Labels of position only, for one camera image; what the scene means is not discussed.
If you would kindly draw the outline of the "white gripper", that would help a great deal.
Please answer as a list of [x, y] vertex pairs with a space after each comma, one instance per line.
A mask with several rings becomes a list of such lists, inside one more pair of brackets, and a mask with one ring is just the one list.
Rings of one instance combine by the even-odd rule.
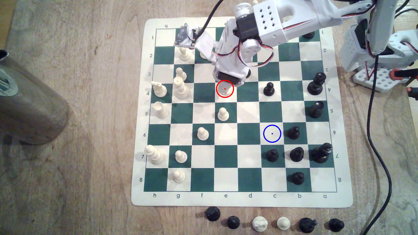
[[213, 77], [217, 82], [227, 80], [235, 87], [240, 87], [245, 82], [249, 67], [245, 66], [238, 58], [239, 38], [233, 33], [236, 27], [236, 20], [234, 18], [227, 20], [221, 35], [220, 43], [222, 45], [216, 52], [218, 54], [227, 54], [232, 51], [232, 53], [227, 56], [216, 57], [217, 60], [213, 70]]

